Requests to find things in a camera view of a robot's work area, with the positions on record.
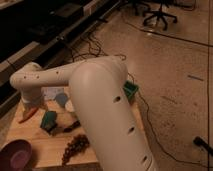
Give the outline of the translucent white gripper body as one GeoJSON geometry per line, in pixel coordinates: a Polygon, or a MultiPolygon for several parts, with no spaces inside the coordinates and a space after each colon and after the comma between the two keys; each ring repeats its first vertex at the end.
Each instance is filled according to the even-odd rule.
{"type": "Polygon", "coordinates": [[[21,101],[26,112],[35,108],[46,108],[44,94],[41,89],[29,89],[21,92],[21,101]]]}

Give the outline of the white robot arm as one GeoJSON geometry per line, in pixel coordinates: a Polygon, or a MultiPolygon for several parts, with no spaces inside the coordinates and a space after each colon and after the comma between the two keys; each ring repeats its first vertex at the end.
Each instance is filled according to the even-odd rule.
{"type": "Polygon", "coordinates": [[[12,74],[10,84],[28,106],[40,101],[43,87],[66,86],[103,171],[159,171],[123,90],[127,74],[115,56],[47,70],[30,62],[12,74]]]}

